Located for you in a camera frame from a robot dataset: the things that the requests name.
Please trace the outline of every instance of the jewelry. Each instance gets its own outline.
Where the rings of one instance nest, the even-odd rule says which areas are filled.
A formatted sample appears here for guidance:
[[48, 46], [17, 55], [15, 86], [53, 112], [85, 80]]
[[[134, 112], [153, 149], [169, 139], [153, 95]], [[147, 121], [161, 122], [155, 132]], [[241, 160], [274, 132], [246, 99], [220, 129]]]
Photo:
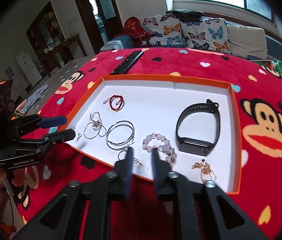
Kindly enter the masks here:
[[[158, 139], [164, 142], [164, 145], [153, 145], [153, 146], [148, 146], [149, 142], [152, 141], [152, 139]], [[170, 141], [164, 136], [159, 133], [152, 133], [146, 137], [146, 139], [143, 140], [143, 145], [142, 149], [146, 150], [147, 152], [151, 152], [153, 148], [157, 148], [159, 151], [163, 151], [167, 154], [165, 157], [165, 160], [167, 163], [170, 164], [170, 167], [173, 166], [174, 161], [177, 158], [177, 154], [175, 153], [175, 149], [171, 147]]]
[[82, 133], [78, 133], [77, 134], [77, 140], [76, 141], [79, 141], [79, 139], [82, 137]]
[[[112, 106], [112, 102], [113, 102], [113, 100], [114, 100], [115, 98], [120, 98], [120, 100], [115, 103], [115, 105], [118, 105], [118, 108], [114, 108], [114, 107]], [[113, 96], [111, 96], [110, 98], [108, 98], [107, 100], [105, 100], [105, 101], [103, 102], [103, 104], [106, 104], [108, 101], [110, 101], [110, 107], [111, 107], [111, 109], [112, 109], [113, 111], [116, 111], [116, 112], [117, 112], [117, 111], [120, 111], [121, 108], [123, 107], [124, 100], [123, 100], [123, 97], [122, 97], [122, 96], [113, 95]]]
[[[95, 114], [98, 114], [99, 115], [99, 119], [100, 120], [96, 120], [96, 121], [94, 121], [94, 115]], [[102, 124], [102, 120], [101, 120], [101, 118], [100, 118], [100, 113], [99, 112], [95, 112], [94, 114], [90, 114], [90, 120], [91, 120], [91, 122], [89, 122], [87, 125], [86, 125], [86, 127], [85, 127], [85, 129], [84, 129], [84, 131], [83, 131], [83, 134], [84, 134], [84, 136], [85, 136], [85, 138], [86, 139], [93, 139], [93, 138], [95, 138], [95, 137], [97, 137], [97, 136], [100, 136], [100, 137], [103, 137], [103, 136], [105, 136], [105, 134], [104, 135], [100, 135], [100, 132], [101, 132], [101, 130], [102, 130], [102, 127], [105, 129], [105, 132], [106, 132], [106, 128], [103, 126], [103, 124]], [[85, 131], [86, 131], [86, 129], [87, 129], [87, 127], [88, 127], [88, 125], [89, 124], [93, 124], [92, 125], [92, 128], [93, 128], [93, 130], [94, 131], [98, 131], [98, 133], [95, 135], [95, 136], [93, 136], [92, 138], [89, 138], [89, 137], [87, 137], [86, 135], [85, 135]]]
[[[117, 155], [117, 158], [119, 159], [119, 161], [120, 161], [120, 154], [121, 154], [122, 152], [126, 152], [126, 153], [127, 153], [127, 150], [124, 149], [124, 150], [122, 150], [122, 151], [119, 152], [119, 154]], [[133, 162], [134, 162], [134, 163], [138, 163], [140, 166], [144, 167], [144, 165], [139, 162], [139, 158], [138, 158], [138, 157], [134, 157], [134, 158], [133, 158]]]
[[[129, 136], [129, 138], [127, 138], [125, 141], [120, 142], [120, 143], [115, 143], [115, 142], [109, 141], [108, 140], [108, 136], [110, 135], [110, 133], [114, 129], [116, 129], [116, 128], [120, 127], [120, 126], [126, 126], [126, 127], [130, 128], [132, 130], [132, 133]], [[113, 124], [108, 129], [108, 131], [106, 132], [106, 144], [108, 145], [108, 147], [110, 149], [115, 150], [115, 151], [120, 151], [120, 150], [123, 150], [123, 149], [129, 147], [130, 145], [132, 145], [134, 143], [134, 137], [135, 137], [134, 125], [131, 122], [129, 122], [129, 121], [119, 121], [119, 122], [116, 122], [115, 124]]]
[[[215, 175], [215, 173], [213, 172], [213, 170], [211, 170], [210, 164], [208, 164], [207, 162], [205, 162], [205, 159], [202, 159], [202, 163], [195, 163], [194, 165], [192, 165], [192, 169], [200, 169], [200, 177], [203, 183], [205, 183], [206, 181], [215, 181], [217, 179], [217, 176]], [[210, 179], [204, 179], [203, 175], [210, 175]]]
[[[183, 110], [177, 121], [177, 127], [176, 127], [177, 147], [181, 152], [187, 152], [187, 153], [192, 153], [202, 156], [209, 155], [209, 153], [216, 146], [220, 136], [220, 113], [218, 108], [219, 108], [218, 103], [214, 103], [210, 99], [207, 99], [206, 103], [194, 104], [188, 106]], [[216, 130], [216, 139], [214, 143], [179, 136], [178, 131], [183, 120], [190, 114], [198, 113], [198, 112], [210, 113], [215, 116], [217, 122], [217, 130]]]

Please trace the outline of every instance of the black smart band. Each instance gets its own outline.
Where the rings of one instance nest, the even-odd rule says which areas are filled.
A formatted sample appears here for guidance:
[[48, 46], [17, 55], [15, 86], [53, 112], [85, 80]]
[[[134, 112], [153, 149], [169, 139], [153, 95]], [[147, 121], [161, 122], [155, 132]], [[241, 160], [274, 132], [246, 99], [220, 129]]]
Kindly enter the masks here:
[[[220, 113], [218, 107], [219, 107], [218, 103], [214, 103], [210, 99], [207, 99], [206, 103], [194, 104], [184, 109], [184, 111], [182, 112], [182, 114], [178, 119], [177, 127], [176, 127], [177, 146], [180, 151], [191, 153], [191, 154], [202, 155], [202, 156], [209, 155], [210, 151], [217, 144], [220, 136]], [[214, 116], [216, 117], [217, 135], [216, 135], [216, 141], [214, 143], [179, 136], [178, 131], [182, 121], [190, 114], [198, 113], [198, 112], [214, 114]]]

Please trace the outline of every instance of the red bag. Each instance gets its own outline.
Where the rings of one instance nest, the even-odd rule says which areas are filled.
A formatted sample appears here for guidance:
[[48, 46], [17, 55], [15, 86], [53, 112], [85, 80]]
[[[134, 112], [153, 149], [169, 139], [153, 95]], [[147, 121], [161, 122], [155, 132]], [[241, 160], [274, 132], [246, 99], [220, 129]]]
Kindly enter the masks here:
[[142, 41], [148, 41], [151, 37], [154, 37], [154, 33], [149, 33], [145, 31], [138, 18], [130, 17], [126, 20], [123, 28], [122, 35], [128, 35], [132, 38], [135, 47], [140, 47], [142, 45]]

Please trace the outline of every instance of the black remote control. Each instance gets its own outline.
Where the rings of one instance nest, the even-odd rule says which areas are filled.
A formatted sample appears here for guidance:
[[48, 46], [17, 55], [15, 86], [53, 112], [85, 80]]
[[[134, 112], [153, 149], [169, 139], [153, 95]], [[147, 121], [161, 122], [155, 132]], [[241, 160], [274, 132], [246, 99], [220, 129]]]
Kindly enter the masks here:
[[126, 74], [130, 68], [139, 60], [139, 58], [143, 55], [142, 50], [136, 50], [132, 52], [125, 60], [121, 62], [119, 66], [115, 68], [111, 72], [110, 75], [121, 75], [121, 74]]

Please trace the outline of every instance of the screw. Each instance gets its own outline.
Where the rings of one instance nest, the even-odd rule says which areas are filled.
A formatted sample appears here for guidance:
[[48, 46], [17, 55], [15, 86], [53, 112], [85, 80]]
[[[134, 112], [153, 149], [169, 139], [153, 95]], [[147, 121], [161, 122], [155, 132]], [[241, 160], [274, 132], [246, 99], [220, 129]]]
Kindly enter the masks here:
[[209, 187], [209, 188], [212, 188], [212, 187], [215, 187], [216, 186], [216, 183], [212, 180], [208, 180], [205, 182], [205, 186], [206, 187]]
[[170, 171], [168, 173], [168, 176], [169, 176], [169, 178], [174, 179], [174, 178], [179, 177], [179, 174], [177, 174], [175, 171]]
[[70, 187], [77, 187], [80, 185], [80, 182], [78, 180], [72, 180], [69, 185]]
[[115, 178], [115, 177], [117, 177], [117, 174], [116, 174], [115, 171], [108, 171], [106, 173], [106, 176], [108, 176], [109, 178]]

